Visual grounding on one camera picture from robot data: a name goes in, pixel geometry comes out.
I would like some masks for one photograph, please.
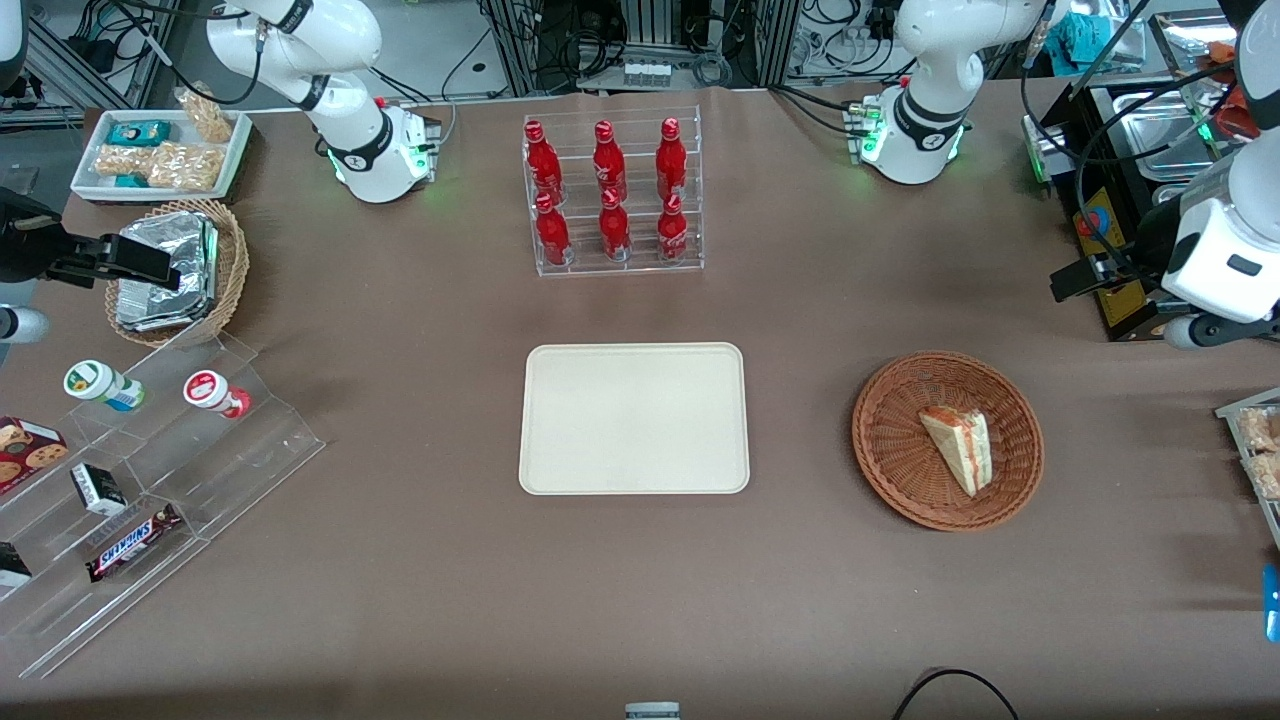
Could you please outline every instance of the red bottle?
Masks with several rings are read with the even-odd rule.
[[[557,206],[564,202],[564,173],[561,172],[559,156],[547,135],[543,132],[543,123],[529,120],[525,123],[525,140],[529,141],[529,169],[534,174],[534,187],[538,192],[552,196],[552,202]]]
[[[627,211],[622,209],[618,191],[604,191],[600,196],[600,237],[604,240],[604,254],[614,263],[623,263],[631,256],[631,223]]]
[[[685,238],[689,223],[680,208],[680,196],[672,195],[667,197],[662,217],[658,218],[658,256],[664,263],[678,263],[689,245]]]
[[[685,195],[685,145],[680,142],[680,120],[662,122],[662,142],[658,145],[658,197],[666,201],[671,193]]]
[[[627,168],[622,160],[622,149],[613,140],[613,123],[595,123],[595,179],[600,182],[600,192],[617,190],[618,201],[627,201]]]
[[[568,242],[568,223],[556,209],[549,192],[539,192],[534,201],[538,208],[538,241],[543,243],[543,255],[552,265],[568,265],[573,261],[573,246]]]

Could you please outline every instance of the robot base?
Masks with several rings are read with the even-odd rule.
[[[901,87],[886,88],[879,95],[865,96],[852,113],[845,113],[846,129],[867,133],[867,137],[849,138],[849,154],[854,164],[870,165],[893,182],[923,184],[938,177],[960,151],[964,128],[956,131],[950,149],[920,150],[893,119],[893,102],[901,94]]]
[[[401,108],[384,108],[392,122],[392,140],[366,170],[344,168],[329,152],[338,179],[365,202],[390,202],[420,182],[435,179],[440,127],[428,127],[421,115]]]

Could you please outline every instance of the snickers bar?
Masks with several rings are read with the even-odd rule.
[[[0,542],[0,585],[20,588],[31,579],[31,570],[27,564],[18,557],[18,551],[13,543]]]
[[[102,555],[84,564],[88,569],[88,579],[92,583],[109,577],[120,565],[137,557],[143,550],[155,544],[170,528],[182,523],[178,511],[173,505],[165,505],[163,510],[147,518],[145,523],[134,528],[129,534],[120,538],[115,544],[106,548]]]
[[[72,479],[76,480],[76,492],[79,493],[84,510],[90,512],[110,518],[128,505],[124,493],[115,484],[115,478],[101,468],[81,462],[72,468]]]

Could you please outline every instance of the brown wicker basket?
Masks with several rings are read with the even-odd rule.
[[[920,410],[978,409],[991,433],[991,484],[969,497],[920,423]],[[984,530],[1030,500],[1044,438],[1030,404],[995,368],[959,352],[916,352],[881,368],[854,406],[854,452],[872,487],[906,518],[938,530]]]
[[[210,337],[218,334],[236,313],[239,304],[241,292],[244,290],[244,277],[248,274],[248,246],[244,243],[244,233],[236,222],[236,215],[225,205],[216,200],[177,200],[147,213],[147,217],[164,215],[189,210],[209,215],[218,227],[218,304],[214,310],[198,323],[200,333],[209,333]],[[106,283],[106,322],[111,323],[120,337],[146,345],[160,347],[173,336],[187,329],[186,327],[164,328],[132,333],[120,327],[115,320],[115,301],[120,295],[120,284],[116,281]]]

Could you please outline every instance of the aluminum foil package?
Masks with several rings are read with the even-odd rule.
[[[192,324],[216,301],[218,228],[204,213],[178,211],[142,218],[120,234],[169,252],[180,273],[178,290],[120,281],[115,319],[127,331],[145,332]]]

